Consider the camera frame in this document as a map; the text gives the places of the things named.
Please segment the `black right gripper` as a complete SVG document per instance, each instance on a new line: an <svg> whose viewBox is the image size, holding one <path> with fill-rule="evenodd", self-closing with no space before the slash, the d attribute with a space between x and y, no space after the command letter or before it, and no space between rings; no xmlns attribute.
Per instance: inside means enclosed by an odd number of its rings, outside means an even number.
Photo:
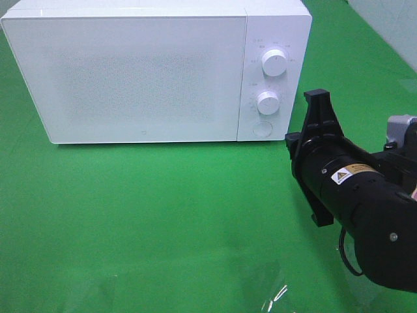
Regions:
<svg viewBox="0 0 417 313"><path fill-rule="evenodd" d="M337 219L353 227L352 209L343 197L342 184L354 176L354 159L334 113L330 93L315 89L304 93L308 110L302 130L285 135L293 176L313 211L313 221L327 226Z"/></svg>

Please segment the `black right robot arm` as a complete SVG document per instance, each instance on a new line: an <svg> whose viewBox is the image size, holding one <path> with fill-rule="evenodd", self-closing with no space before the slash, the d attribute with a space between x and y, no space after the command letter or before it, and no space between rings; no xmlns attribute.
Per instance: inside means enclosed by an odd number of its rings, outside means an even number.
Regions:
<svg viewBox="0 0 417 313"><path fill-rule="evenodd" d="M416 291L415 116L391 116L384 149L368 153L344 136L328 91L304 96L302 130L285 142L313 221L320 227L339 222L341 233L351 235L354 275Z"/></svg>

